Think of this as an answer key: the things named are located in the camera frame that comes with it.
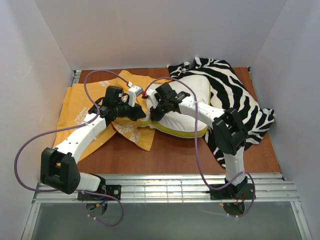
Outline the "white pillow yellow edge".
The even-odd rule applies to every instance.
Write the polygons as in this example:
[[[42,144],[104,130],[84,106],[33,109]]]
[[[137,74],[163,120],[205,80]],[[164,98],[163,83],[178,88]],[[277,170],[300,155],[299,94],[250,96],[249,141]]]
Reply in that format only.
[[[210,102],[210,83],[204,76],[189,75],[180,79],[184,84],[177,81],[170,81],[170,87],[176,91],[176,93],[186,92],[193,96],[195,93],[198,101],[208,104]],[[195,136],[195,118],[180,114],[178,112],[169,112],[159,120],[151,120],[150,108],[151,103],[146,102],[146,118],[142,120],[142,126],[148,126],[151,129],[157,129],[163,133],[176,136],[179,138],[193,138]]]

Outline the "yellow pillowcase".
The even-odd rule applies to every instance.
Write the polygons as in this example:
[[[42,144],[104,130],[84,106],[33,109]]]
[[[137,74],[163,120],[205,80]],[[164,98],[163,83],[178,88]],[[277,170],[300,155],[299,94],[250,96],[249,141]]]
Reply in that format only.
[[[169,72],[151,72],[147,69],[123,69],[114,70],[114,72],[134,85],[145,88],[154,79],[169,77]],[[93,100],[103,97],[108,86],[117,86],[128,90],[126,83],[117,78],[114,74],[108,72],[97,72],[89,76],[87,80],[87,89]],[[85,119],[88,110],[93,104],[88,99],[83,83],[75,83],[67,89],[63,100],[62,110],[57,123],[57,129],[64,129],[79,125]],[[80,160],[88,157],[98,150],[103,144],[109,141],[116,133],[119,133],[128,141],[137,145],[143,151],[150,151],[155,129],[150,128],[150,120],[131,121],[128,118],[117,118],[104,131],[102,131],[95,140],[93,140],[80,156]]]

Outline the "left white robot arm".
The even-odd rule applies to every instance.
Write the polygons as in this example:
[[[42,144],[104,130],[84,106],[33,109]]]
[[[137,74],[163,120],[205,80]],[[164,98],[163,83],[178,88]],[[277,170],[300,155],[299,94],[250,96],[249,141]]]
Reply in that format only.
[[[46,148],[41,154],[40,181],[65,194],[75,191],[97,192],[103,179],[97,175],[79,172],[77,164],[81,155],[107,129],[116,118],[137,121],[146,117],[136,98],[143,88],[131,86],[127,92],[118,86],[108,86],[105,95],[96,100],[88,110],[82,126],[74,130],[55,148]]]

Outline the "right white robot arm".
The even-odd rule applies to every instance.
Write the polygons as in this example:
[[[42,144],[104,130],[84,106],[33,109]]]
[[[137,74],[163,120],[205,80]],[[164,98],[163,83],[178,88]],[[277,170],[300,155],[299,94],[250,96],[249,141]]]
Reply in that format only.
[[[195,122],[206,124],[212,131],[216,146],[222,151],[225,160],[224,184],[208,184],[212,200],[235,198],[244,193],[248,183],[244,167],[244,149],[248,132],[234,108],[223,110],[197,100],[195,92],[177,93],[168,83],[156,89],[148,88],[143,97],[151,102],[152,120],[161,120],[169,112],[190,116]]]

